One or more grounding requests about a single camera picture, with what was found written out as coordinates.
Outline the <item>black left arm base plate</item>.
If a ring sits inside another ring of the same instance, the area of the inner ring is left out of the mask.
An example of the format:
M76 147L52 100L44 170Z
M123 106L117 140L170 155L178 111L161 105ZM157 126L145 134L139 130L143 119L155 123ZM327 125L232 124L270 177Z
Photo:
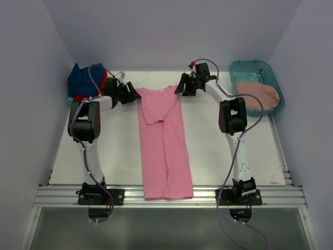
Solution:
M125 198L124 189L107 189L108 192L113 197L112 204L115 206L122 206ZM76 191L76 194L79 196L78 204L79 205L110 205L110 197L102 191L101 193L83 193L81 191Z

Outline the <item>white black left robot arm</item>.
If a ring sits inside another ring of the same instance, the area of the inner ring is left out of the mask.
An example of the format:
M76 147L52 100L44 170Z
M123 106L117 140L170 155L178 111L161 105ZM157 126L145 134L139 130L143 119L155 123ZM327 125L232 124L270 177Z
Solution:
M97 141L101 133L101 113L141 99L131 82L120 77L105 79L104 95L85 97L70 105L68 134L76 142L83 163L84 181L77 192L79 204L100 205L111 198L101 170Z

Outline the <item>pink t-shirt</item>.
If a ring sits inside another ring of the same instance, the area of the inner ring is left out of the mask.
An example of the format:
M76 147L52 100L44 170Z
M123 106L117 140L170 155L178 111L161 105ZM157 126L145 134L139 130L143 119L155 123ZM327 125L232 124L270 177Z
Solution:
M137 89L144 198L187 199L194 195L181 101L176 86Z

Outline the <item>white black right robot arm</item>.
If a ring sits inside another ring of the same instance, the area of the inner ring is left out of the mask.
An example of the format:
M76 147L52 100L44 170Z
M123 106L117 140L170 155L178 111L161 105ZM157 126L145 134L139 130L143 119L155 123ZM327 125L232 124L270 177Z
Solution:
M232 188L221 188L219 197L230 198L234 204L243 205L250 197L255 196L257 191L243 138L247 128L245 100L220 86L219 75L212 75L206 62L199 64L193 61L189 68L190 73L181 75L175 93L195 96L197 90L203 90L219 104L219 128L229 144L232 155L229 173L233 175Z

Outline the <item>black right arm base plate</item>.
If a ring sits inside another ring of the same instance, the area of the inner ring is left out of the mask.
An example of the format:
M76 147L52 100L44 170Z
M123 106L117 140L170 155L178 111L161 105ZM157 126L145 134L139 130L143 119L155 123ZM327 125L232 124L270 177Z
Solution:
M215 199L218 199L219 206L261 206L263 204L260 190L256 190L255 193L236 197L232 190L230 189L223 189L221 195L220 189L215 190Z

